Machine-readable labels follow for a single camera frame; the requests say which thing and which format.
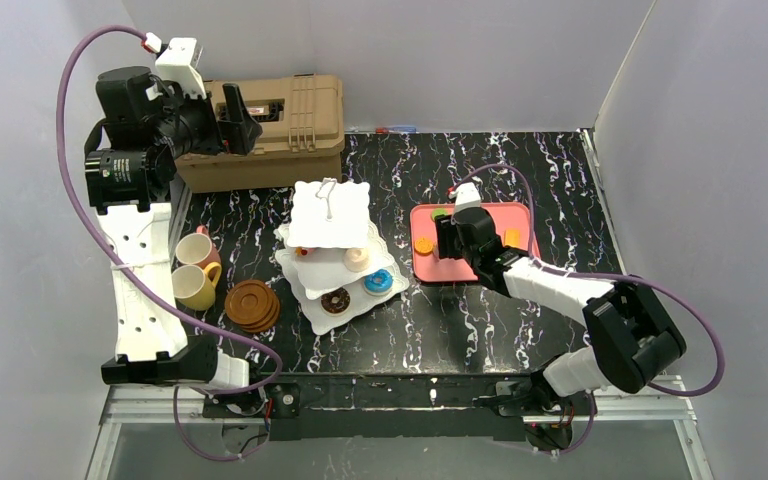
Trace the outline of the blue donut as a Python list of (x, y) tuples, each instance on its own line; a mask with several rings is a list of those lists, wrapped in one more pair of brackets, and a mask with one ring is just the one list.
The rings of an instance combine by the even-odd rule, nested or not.
[(392, 274), (386, 269), (380, 269), (364, 278), (363, 288), (370, 295), (382, 296), (392, 290), (393, 283)]

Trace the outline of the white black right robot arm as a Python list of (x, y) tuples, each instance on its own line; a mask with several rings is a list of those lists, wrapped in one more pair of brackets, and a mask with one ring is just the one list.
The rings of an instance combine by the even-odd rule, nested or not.
[(528, 251), (504, 245), (482, 207), (434, 222), (441, 258), (462, 259), (483, 287), (535, 302), (586, 328), (588, 347), (562, 354), (533, 374), (533, 387), (545, 397), (608, 386), (637, 393), (684, 355), (685, 339), (652, 288), (557, 274)]

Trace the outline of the pink serving tray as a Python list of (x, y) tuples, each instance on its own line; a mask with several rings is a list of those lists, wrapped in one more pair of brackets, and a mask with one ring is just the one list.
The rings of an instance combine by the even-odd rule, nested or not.
[[(517, 202), (482, 203), (491, 215), (496, 233), (506, 246), (528, 247), (530, 211)], [(410, 212), (409, 232), (412, 247), (412, 270), (423, 283), (476, 283), (477, 277), (463, 259), (440, 259), (433, 216), (443, 211), (451, 214), (452, 204), (419, 204)]]

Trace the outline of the white round cake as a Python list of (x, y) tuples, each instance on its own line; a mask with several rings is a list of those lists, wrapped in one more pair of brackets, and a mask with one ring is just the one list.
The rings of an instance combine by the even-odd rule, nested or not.
[(343, 256), (344, 266), (352, 272), (365, 271), (370, 262), (371, 257), (367, 248), (349, 248)]

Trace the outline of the tan plastic tool case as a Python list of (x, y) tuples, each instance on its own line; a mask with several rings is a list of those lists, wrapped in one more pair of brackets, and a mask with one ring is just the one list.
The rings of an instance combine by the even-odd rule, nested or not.
[(262, 134), (247, 155), (178, 158), (177, 173), (192, 192), (291, 187), (342, 175), (345, 123), (339, 77), (295, 75), (237, 85)]

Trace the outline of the green round macaron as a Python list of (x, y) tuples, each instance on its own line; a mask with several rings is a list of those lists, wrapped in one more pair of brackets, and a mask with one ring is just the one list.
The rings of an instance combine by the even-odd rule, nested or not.
[(436, 221), (440, 217), (448, 216), (449, 212), (444, 208), (436, 208), (431, 212), (430, 218), (432, 221)]

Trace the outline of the pink cake slice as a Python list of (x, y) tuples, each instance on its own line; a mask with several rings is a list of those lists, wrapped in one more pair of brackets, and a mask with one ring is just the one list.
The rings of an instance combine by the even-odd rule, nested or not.
[(299, 257), (305, 257), (309, 254), (313, 253), (315, 251), (315, 248), (311, 247), (296, 247), (295, 248), (295, 254)]

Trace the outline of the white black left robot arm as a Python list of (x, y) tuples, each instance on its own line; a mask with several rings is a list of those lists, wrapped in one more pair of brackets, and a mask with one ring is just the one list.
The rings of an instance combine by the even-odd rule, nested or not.
[(248, 386), (246, 361), (220, 351), (205, 335), (134, 285), (134, 274), (169, 305), (173, 296), (170, 226), (175, 161), (189, 153), (232, 150), (220, 132), (209, 95), (185, 92), (144, 66), (104, 72), (96, 82), (104, 112), (85, 143), (85, 179), (111, 265), (117, 310), (112, 359), (101, 367), (115, 384), (181, 385), (208, 390)]

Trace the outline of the chocolate donut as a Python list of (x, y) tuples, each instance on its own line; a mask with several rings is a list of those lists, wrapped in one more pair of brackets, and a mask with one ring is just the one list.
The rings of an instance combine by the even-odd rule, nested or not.
[(320, 297), (320, 306), (328, 315), (342, 315), (348, 310), (350, 305), (351, 295), (345, 288), (339, 288)]

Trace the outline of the round orange waffle cookie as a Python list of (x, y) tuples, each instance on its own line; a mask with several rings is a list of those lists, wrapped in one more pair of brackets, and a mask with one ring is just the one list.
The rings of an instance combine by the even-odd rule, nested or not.
[(420, 256), (428, 256), (434, 253), (435, 243), (428, 237), (419, 237), (413, 243), (414, 252)]

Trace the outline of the white three-tier cake stand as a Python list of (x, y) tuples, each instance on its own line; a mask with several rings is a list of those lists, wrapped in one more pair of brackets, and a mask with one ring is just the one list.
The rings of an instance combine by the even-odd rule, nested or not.
[[(395, 298), (409, 286), (370, 219), (370, 191), (367, 182), (340, 182), (335, 178), (298, 181), (293, 187), (289, 221), (275, 230), (282, 244), (275, 252), (275, 260), (317, 336)], [(296, 247), (315, 251), (299, 257)], [(344, 266), (343, 256), (349, 248), (369, 250), (371, 262), (365, 271), (352, 272)], [(364, 278), (380, 269), (392, 274), (393, 288), (386, 295), (370, 295), (363, 288)], [(351, 305), (342, 315), (328, 315), (320, 306), (320, 297), (339, 288), (350, 293)]]

